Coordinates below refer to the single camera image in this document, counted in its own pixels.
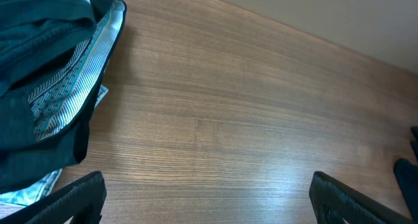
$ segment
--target wall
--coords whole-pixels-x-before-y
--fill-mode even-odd
[[[418,73],[418,0],[222,0]]]

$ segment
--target black object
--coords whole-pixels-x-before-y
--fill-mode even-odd
[[[309,197],[318,224],[388,223],[412,220],[359,193],[324,172],[313,174]]]
[[[4,6],[4,4],[7,3],[7,1],[9,0],[0,0],[0,7]],[[31,1],[31,3],[35,3],[37,1],[40,5],[44,4],[41,3],[44,0],[34,0]],[[80,12],[73,14],[73,16],[76,16],[76,18],[81,16],[81,21],[77,22],[77,20],[74,22],[74,20],[70,19],[71,17],[68,17],[69,22],[66,22],[66,24],[73,24],[74,27],[81,26],[82,28],[80,28],[80,30],[85,31],[84,33],[90,34],[91,27],[93,27],[93,30],[95,28],[95,22],[98,22],[110,10],[110,8],[112,8],[112,4],[114,1],[120,0],[90,0],[91,4],[81,0],[75,1],[77,1],[77,3],[74,3],[72,6],[76,8],[72,9],[72,6],[70,6],[65,11],[77,12],[79,9],[77,6],[78,3],[82,4],[82,8],[85,8],[88,11],[84,13]],[[108,63],[110,55],[113,52],[113,49],[115,48],[115,45],[123,29],[127,10],[126,4],[123,4],[125,8],[123,10],[123,19],[121,27],[118,31],[116,40],[112,44],[109,54],[106,56],[106,61],[104,62],[105,65],[106,63]],[[49,13],[45,13],[42,16],[52,16],[51,13],[53,14],[55,10],[59,10],[60,8],[61,7],[56,7],[55,9],[52,9],[52,11],[50,11]],[[10,13],[6,12],[5,14],[0,14],[0,18],[2,18],[3,15],[6,16],[7,14]],[[4,28],[3,26],[5,25],[5,23],[2,23],[0,25],[0,38],[2,37],[2,35],[4,35],[3,32],[5,31],[3,31],[2,28]],[[71,30],[72,29],[63,30],[63,32],[60,33],[59,37],[67,37],[66,35],[70,36],[70,34],[67,34],[66,32],[70,32]],[[51,35],[54,35],[55,37],[56,34],[52,32],[52,30],[47,29],[46,31],[51,32]],[[32,32],[27,33],[30,35],[34,35],[34,37],[38,37],[35,32],[35,34],[32,34]],[[84,38],[84,36],[79,36],[77,37],[77,39],[72,39],[72,42],[70,43],[59,43],[61,43],[62,45],[69,45],[69,48],[71,48],[72,46],[74,46],[73,42],[76,44],[85,39],[86,38]],[[43,50],[46,50],[45,52],[49,52],[50,49],[52,49],[52,47],[49,46],[49,42],[47,41],[48,40],[44,40],[44,46],[42,46]],[[0,41],[0,63],[2,63],[2,61],[4,60],[8,60],[6,58],[4,58],[3,60],[3,56],[1,55],[3,51],[2,47],[7,47],[8,44],[9,42]],[[65,53],[64,56],[60,55],[56,57],[55,61],[58,60],[63,61],[65,63],[68,57],[71,55],[72,51],[68,54]],[[45,65],[39,64],[38,68],[43,70],[45,69]],[[71,122],[64,126],[64,128],[62,128],[58,133],[40,141],[36,141],[34,137],[34,117],[27,99],[29,93],[32,92],[34,87],[36,87],[39,83],[43,83],[43,81],[47,80],[50,77],[50,73],[37,73],[36,75],[39,78],[35,78],[36,80],[32,80],[31,78],[30,80],[27,79],[28,77],[32,77],[32,75],[30,75],[25,76],[24,78],[16,77],[13,80],[9,81],[7,75],[0,75],[0,193],[6,193],[9,191],[15,191],[26,188],[34,182],[40,180],[49,172],[52,172],[59,168],[80,163],[85,158],[89,136],[88,122],[94,110],[104,69],[105,68],[102,68],[102,72],[98,77],[95,85],[90,90],[86,100],[84,101],[84,104],[78,111],[77,115],[75,115],[75,117],[71,120]],[[0,66],[0,73],[2,73],[2,71],[14,72],[14,69],[5,69],[5,66]],[[59,71],[59,69],[57,69],[56,67],[56,69],[54,69],[52,73],[55,73],[57,71]]]
[[[415,157],[418,160],[418,142],[416,140],[411,141],[411,147],[412,147],[413,153],[415,154]]]
[[[106,199],[101,172],[92,172],[40,201],[0,219],[0,224],[64,223],[96,224]]]
[[[411,131],[412,131],[412,134],[415,137],[415,139],[418,140],[418,126],[411,127]],[[418,160],[418,142],[416,140],[413,140],[411,142],[411,146],[412,146],[413,152],[415,154],[415,157]]]
[[[394,164],[393,172],[412,220],[418,222],[418,167],[407,159],[399,159]]]
[[[0,96],[96,29],[84,0],[0,0]]]

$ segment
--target wood grain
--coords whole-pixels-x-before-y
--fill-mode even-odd
[[[88,156],[102,223],[315,223],[321,170],[407,215],[418,76],[218,0],[125,0]]]

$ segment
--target white wall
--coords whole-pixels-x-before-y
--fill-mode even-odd
[[[222,0],[418,73],[418,0]]]

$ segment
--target fabric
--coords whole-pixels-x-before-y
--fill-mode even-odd
[[[60,68],[12,89],[0,99],[2,108],[12,111],[19,106],[20,114],[13,114],[16,118],[1,113],[0,118],[11,124],[17,122],[15,129],[23,132],[11,131],[27,138],[16,143],[0,135],[0,193],[26,188],[86,156],[88,122],[126,13],[125,3],[120,0],[90,2],[98,21],[93,36],[60,54],[58,62],[66,61]]]
[[[0,0],[0,10],[13,11],[0,13],[0,96],[96,26],[86,0]]]
[[[103,85],[100,86],[99,94],[97,96],[97,100],[95,103],[95,107],[100,103],[103,97],[107,94],[108,89]],[[53,171],[46,176],[44,176],[41,180],[35,182],[28,188],[19,190],[19,191],[11,191],[8,193],[4,193],[0,195],[0,203],[3,204],[11,204],[15,206],[22,206],[26,207],[38,200],[44,198],[45,196],[49,195],[54,187],[55,183],[57,182],[59,175],[61,174],[62,169]]]

